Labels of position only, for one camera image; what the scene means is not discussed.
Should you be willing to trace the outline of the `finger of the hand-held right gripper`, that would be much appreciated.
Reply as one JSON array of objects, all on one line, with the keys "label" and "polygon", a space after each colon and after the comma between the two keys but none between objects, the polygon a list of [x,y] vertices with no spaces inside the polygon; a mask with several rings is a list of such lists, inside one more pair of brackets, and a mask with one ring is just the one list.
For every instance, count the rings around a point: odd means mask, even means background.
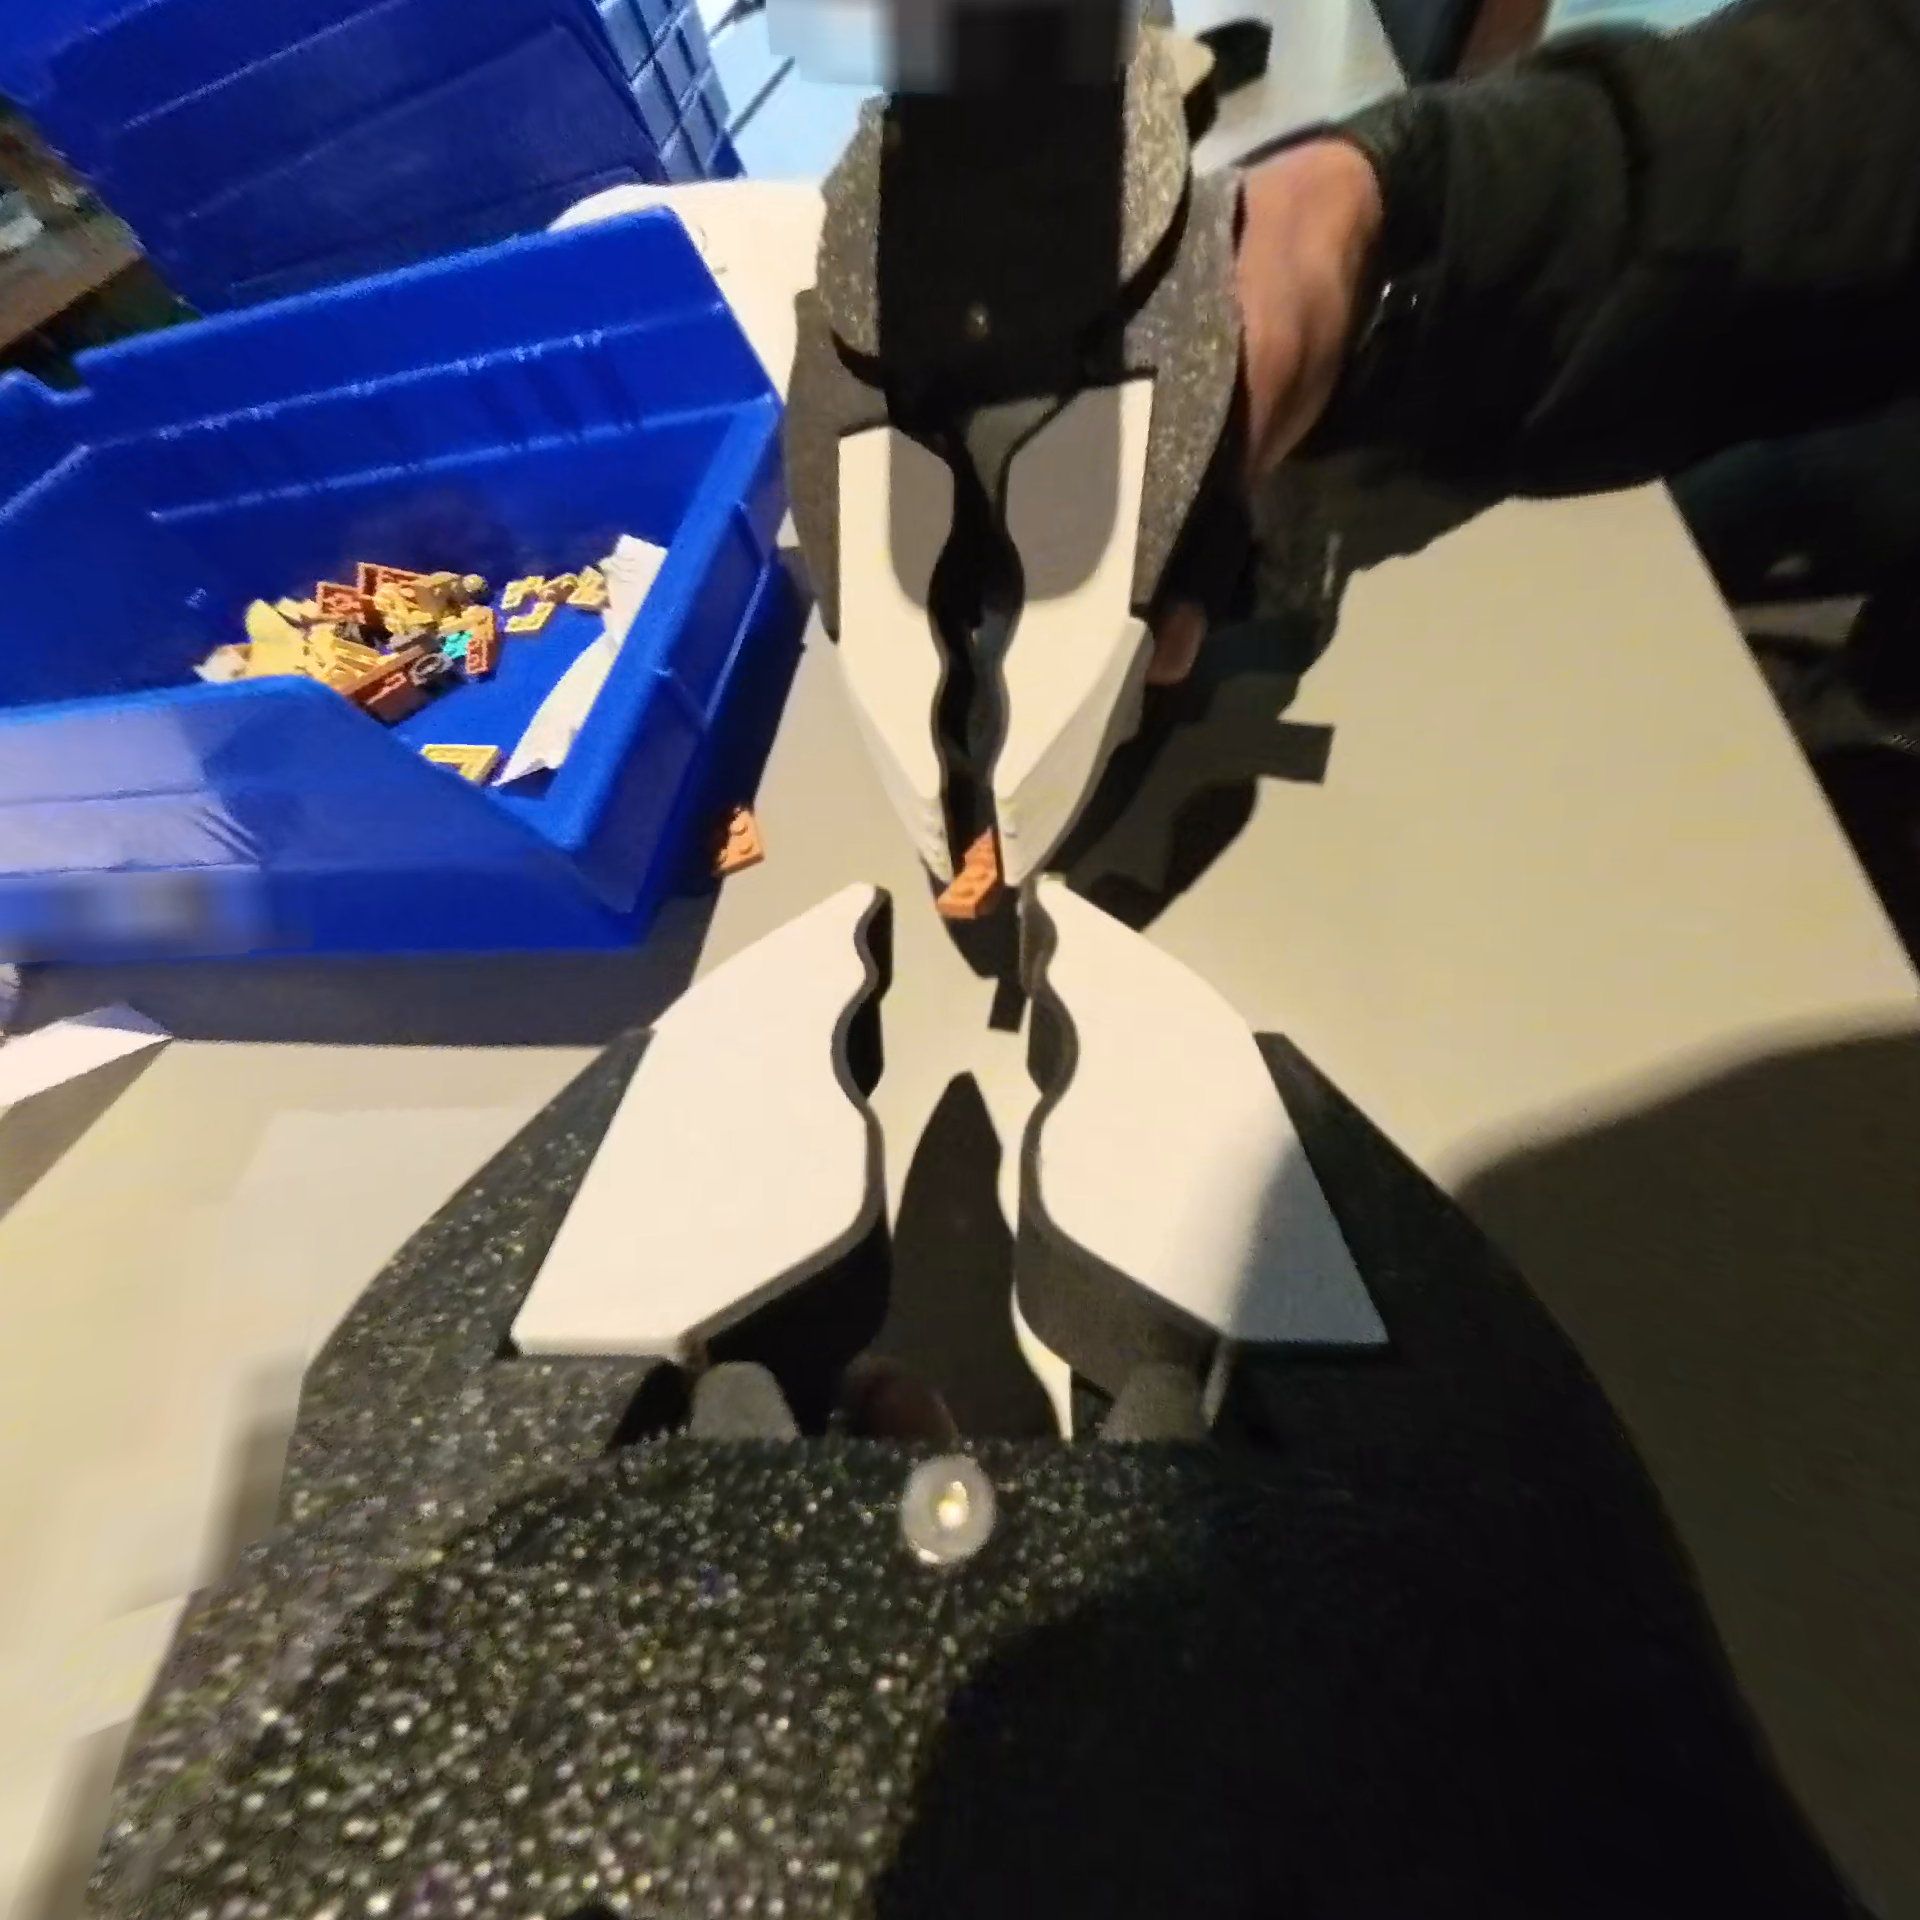
[{"label": "finger of the hand-held right gripper", "polygon": [[1151,411],[1148,378],[1072,395],[1007,450],[989,494],[992,528],[1016,566],[989,764],[1010,884],[1039,875],[1099,782],[1119,723],[1138,717],[1148,639],[1136,551]]},{"label": "finger of the hand-held right gripper", "polygon": [[926,874],[954,882],[978,826],[981,675],[949,557],[949,461],[894,424],[836,447],[836,660],[854,726]]}]

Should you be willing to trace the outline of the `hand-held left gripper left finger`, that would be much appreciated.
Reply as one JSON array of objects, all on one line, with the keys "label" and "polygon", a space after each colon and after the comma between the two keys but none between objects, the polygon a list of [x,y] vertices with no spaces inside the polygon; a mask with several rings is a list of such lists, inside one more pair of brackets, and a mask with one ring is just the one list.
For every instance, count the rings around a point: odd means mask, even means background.
[{"label": "hand-held left gripper left finger", "polygon": [[882,1226],[894,904],[852,882],[645,1031],[516,1318],[525,1357],[691,1360]]}]

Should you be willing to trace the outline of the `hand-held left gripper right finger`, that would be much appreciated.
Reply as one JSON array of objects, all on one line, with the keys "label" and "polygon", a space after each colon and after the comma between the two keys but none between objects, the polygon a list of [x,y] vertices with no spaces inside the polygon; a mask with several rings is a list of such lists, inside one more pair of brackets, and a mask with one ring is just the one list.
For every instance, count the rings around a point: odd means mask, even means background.
[{"label": "hand-held left gripper right finger", "polygon": [[1382,1317],[1260,1036],[1043,878],[1023,900],[1016,1303],[1055,1352],[1366,1350]]}]

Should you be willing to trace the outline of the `person's right forearm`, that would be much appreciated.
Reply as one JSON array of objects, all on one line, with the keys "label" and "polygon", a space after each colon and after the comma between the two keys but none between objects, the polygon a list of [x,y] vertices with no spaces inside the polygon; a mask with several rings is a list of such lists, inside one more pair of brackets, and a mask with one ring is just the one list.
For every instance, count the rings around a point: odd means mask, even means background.
[{"label": "person's right forearm", "polygon": [[1338,135],[1382,223],[1310,456],[1570,495],[1915,397],[1911,3],[1566,36]]}]

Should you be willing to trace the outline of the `person's right hand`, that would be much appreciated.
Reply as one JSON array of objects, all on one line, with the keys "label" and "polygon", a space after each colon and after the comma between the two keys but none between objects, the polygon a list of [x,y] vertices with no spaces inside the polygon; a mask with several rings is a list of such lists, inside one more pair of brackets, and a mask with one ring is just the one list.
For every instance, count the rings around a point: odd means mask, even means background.
[{"label": "person's right hand", "polygon": [[1332,402],[1382,218],[1376,168],[1343,135],[1293,142],[1239,173],[1242,494],[1255,495]]}]

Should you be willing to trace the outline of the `white paper slip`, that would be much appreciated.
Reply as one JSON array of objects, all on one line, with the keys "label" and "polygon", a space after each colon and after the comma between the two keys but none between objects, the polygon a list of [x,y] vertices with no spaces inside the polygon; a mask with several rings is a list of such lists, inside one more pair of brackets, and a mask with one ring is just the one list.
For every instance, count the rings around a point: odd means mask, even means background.
[{"label": "white paper slip", "polygon": [[638,534],[622,534],[613,551],[571,576],[539,582],[509,631],[532,635],[555,613],[596,618],[596,631],[559,671],[534,716],[494,772],[494,784],[528,784],[554,776],[586,731],[592,708],[622,658],[638,614],[666,566],[668,548]]}]

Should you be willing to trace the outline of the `pile of small toy bricks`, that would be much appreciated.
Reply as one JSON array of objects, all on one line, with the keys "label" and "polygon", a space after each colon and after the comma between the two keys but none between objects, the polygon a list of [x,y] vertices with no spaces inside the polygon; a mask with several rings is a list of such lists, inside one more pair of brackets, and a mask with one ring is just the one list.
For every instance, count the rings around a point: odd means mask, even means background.
[{"label": "pile of small toy bricks", "polygon": [[212,688],[263,682],[326,688],[403,736],[420,760],[469,784],[494,784],[566,664],[547,693],[534,694],[514,739],[508,739],[504,708],[490,703],[490,694],[509,691],[508,669],[525,664],[528,639],[573,614],[555,613],[532,635],[509,631],[509,618],[542,580],[583,566],[520,573],[494,587],[474,572],[358,562],[347,582],[315,582],[309,594],[279,602],[256,599],[245,614],[245,635],[206,651],[195,662],[195,679]]}]

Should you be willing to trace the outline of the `blue storage bin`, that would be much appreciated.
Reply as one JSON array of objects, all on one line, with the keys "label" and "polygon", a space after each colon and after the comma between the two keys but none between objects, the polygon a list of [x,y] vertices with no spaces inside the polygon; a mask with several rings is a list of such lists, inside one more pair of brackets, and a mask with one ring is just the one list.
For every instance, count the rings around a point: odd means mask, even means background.
[{"label": "blue storage bin", "polygon": [[[554,230],[5,379],[5,960],[622,948],[725,805],[735,698],[790,669],[780,399],[670,211]],[[520,743],[566,610],[392,724],[210,684],[253,602],[358,562],[514,578],[662,548],[563,766]]]}]

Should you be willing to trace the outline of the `white paper bag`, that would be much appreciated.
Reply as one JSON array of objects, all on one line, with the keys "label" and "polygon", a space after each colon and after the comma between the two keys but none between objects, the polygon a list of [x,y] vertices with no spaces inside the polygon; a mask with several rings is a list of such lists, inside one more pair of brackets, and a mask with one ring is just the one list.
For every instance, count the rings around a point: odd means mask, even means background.
[{"label": "white paper bag", "polygon": [[7,1036],[2,1040],[2,1112],[56,1092],[91,1071],[143,1058],[171,1037],[164,1023],[124,1002]]}]

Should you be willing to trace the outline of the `stacked blue storage bins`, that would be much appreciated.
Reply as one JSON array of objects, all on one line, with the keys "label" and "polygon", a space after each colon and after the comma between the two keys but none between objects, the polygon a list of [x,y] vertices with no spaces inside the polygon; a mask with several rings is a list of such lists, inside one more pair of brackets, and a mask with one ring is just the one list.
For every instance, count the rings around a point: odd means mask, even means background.
[{"label": "stacked blue storage bins", "polygon": [[202,314],[733,179],[699,5],[2,5],[5,101]]}]

